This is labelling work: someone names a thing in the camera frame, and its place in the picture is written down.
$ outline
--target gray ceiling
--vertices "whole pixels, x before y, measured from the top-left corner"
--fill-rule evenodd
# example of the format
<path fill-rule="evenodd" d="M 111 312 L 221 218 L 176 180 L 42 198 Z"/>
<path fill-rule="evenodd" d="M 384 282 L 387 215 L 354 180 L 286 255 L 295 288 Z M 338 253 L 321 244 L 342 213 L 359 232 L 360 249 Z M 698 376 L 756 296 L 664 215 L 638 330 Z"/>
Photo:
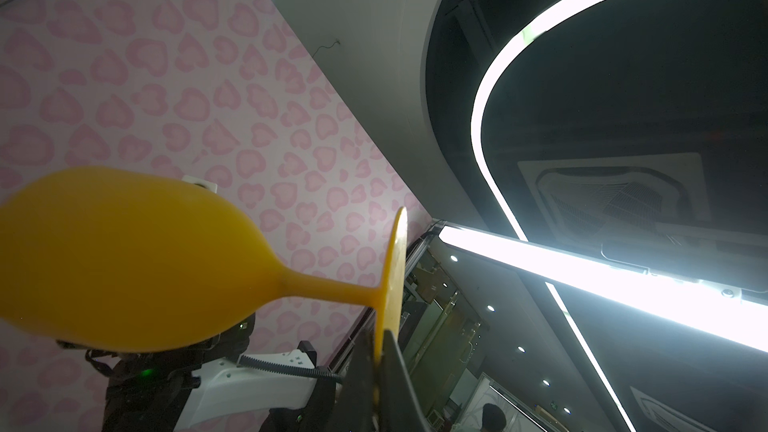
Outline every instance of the gray ceiling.
<path fill-rule="evenodd" d="M 340 97 L 433 217 L 485 224 L 440 152 L 426 110 L 441 0 L 273 0 Z"/>
<path fill-rule="evenodd" d="M 614 430 L 515 271 L 449 248 L 439 238 L 429 250 L 481 315 L 478 352 L 485 354 L 483 371 L 529 406 L 547 407 L 554 401 L 558 410 L 550 412 L 572 431 Z M 495 311 L 487 310 L 488 305 Z"/>

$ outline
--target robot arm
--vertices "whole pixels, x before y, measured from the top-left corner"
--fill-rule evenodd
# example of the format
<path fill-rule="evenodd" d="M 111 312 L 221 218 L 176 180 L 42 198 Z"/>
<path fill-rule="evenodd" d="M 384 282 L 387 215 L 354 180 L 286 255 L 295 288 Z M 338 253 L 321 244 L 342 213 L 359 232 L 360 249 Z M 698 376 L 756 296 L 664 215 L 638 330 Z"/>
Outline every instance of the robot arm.
<path fill-rule="evenodd" d="M 299 349 L 249 357 L 300 368 L 315 367 L 310 356 Z M 200 386 L 192 389 L 174 430 L 248 410 L 303 408 L 317 380 L 246 368 L 225 358 L 203 364 L 193 375 L 200 379 Z"/>

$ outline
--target ceiling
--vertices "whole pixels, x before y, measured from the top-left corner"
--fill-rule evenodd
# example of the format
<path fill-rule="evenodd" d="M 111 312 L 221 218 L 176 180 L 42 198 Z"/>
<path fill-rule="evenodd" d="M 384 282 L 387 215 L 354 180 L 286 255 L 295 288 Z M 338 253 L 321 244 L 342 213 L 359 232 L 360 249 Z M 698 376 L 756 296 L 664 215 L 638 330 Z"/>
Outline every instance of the ceiling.
<path fill-rule="evenodd" d="M 557 1 L 274 0 L 433 217 L 512 237 L 469 119 L 490 62 Z M 763 249 L 654 227 L 768 235 L 767 36 L 768 0 L 606 0 L 536 39 L 497 82 L 482 137 L 528 238 L 595 256 L 626 241 L 643 260 L 684 256 L 687 274 L 766 290 L 764 268 L 717 262 Z M 629 430 L 540 277 L 456 251 L 452 264 L 439 241 L 432 250 L 486 315 L 481 348 L 500 383 L 528 405 L 571 409 L 573 432 Z M 717 432 L 768 430 L 764 354 L 558 290 L 638 432 L 664 428 L 632 388 Z"/>
<path fill-rule="evenodd" d="M 426 50 L 440 1 L 273 0 L 427 211 L 485 228 L 448 168 L 426 110 Z"/>
<path fill-rule="evenodd" d="M 615 430 L 516 272 L 454 250 L 439 238 L 429 251 L 481 316 L 475 351 L 485 355 L 481 371 L 529 407 L 542 404 L 548 408 L 554 401 L 558 410 L 549 411 L 572 431 Z M 451 255 L 458 261 L 451 260 Z"/>

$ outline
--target person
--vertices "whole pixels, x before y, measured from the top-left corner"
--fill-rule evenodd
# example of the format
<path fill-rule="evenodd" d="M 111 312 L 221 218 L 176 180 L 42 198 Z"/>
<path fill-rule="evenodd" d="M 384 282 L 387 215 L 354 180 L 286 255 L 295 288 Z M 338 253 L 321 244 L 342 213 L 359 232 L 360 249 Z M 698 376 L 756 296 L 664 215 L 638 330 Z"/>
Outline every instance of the person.
<path fill-rule="evenodd" d="M 507 427 L 507 418 L 502 410 L 496 404 L 486 404 L 482 406 L 482 428 L 480 430 L 474 427 L 457 426 L 452 432 L 502 432 Z"/>

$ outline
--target wall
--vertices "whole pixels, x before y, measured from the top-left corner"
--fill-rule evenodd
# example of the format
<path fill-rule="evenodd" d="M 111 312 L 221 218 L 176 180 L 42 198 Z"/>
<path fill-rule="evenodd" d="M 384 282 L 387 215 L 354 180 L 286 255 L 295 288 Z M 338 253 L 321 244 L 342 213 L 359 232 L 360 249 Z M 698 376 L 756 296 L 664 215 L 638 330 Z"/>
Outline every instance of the wall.
<path fill-rule="evenodd" d="M 430 221 L 270 0 L 20 0 L 0 46 L 0 202 L 82 164 L 206 178 L 291 267 L 366 285 L 394 211 L 411 238 Z M 309 339 L 327 361 L 359 312 L 273 302 L 250 351 Z M 100 430 L 105 387 L 82 352 L 0 322 L 0 430 Z"/>

